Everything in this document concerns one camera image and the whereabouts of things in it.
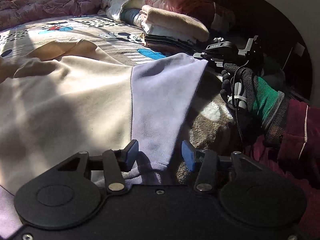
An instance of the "stack of folded clothes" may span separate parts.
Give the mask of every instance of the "stack of folded clothes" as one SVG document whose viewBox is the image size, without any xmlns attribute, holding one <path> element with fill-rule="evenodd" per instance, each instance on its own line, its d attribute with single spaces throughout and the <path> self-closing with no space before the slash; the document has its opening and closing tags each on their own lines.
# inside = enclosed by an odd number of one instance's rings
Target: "stack of folded clothes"
<svg viewBox="0 0 320 240">
<path fill-rule="evenodd" d="M 209 31 L 199 20 L 144 5 L 140 11 L 146 47 L 164 53 L 190 52 L 197 41 L 209 39 Z"/>
<path fill-rule="evenodd" d="M 144 5 L 190 16 L 201 21 L 207 28 L 225 33 L 233 25 L 232 11 L 220 7 L 220 0 L 103 0 L 98 14 L 118 22 L 141 26 L 138 11 Z"/>
</svg>

